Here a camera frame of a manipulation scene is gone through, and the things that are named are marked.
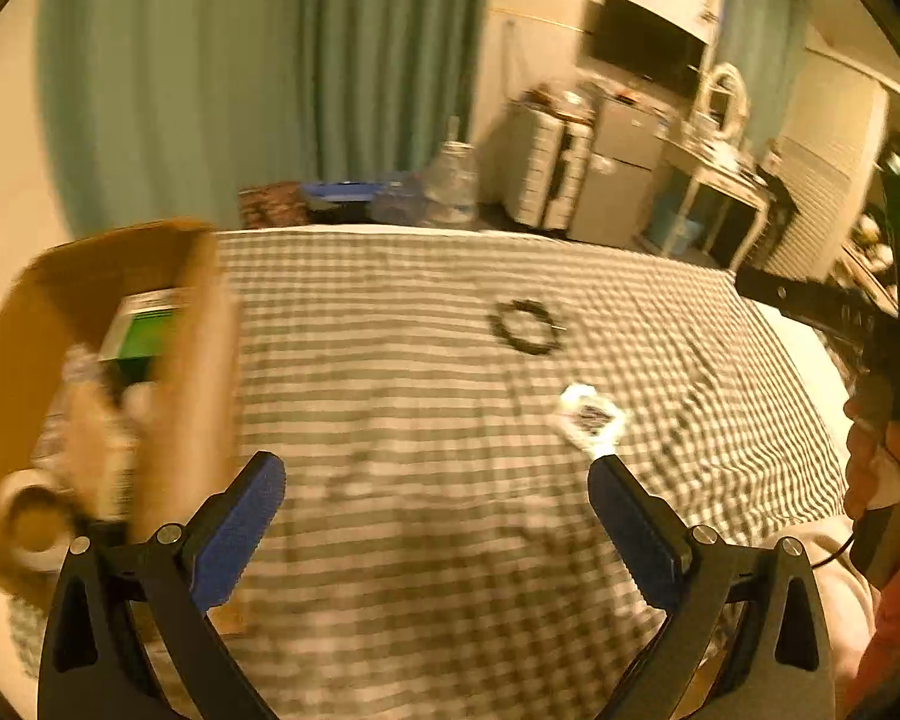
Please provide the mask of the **person right hand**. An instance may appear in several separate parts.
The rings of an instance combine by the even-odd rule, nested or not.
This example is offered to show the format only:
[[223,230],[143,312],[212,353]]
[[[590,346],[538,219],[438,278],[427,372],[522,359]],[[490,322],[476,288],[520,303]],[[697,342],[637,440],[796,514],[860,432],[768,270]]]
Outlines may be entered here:
[[847,515],[857,522],[877,499],[881,488],[900,478],[900,421],[891,421],[882,431],[863,416],[862,402],[852,397],[844,405],[852,419],[848,431],[848,489],[844,497]]

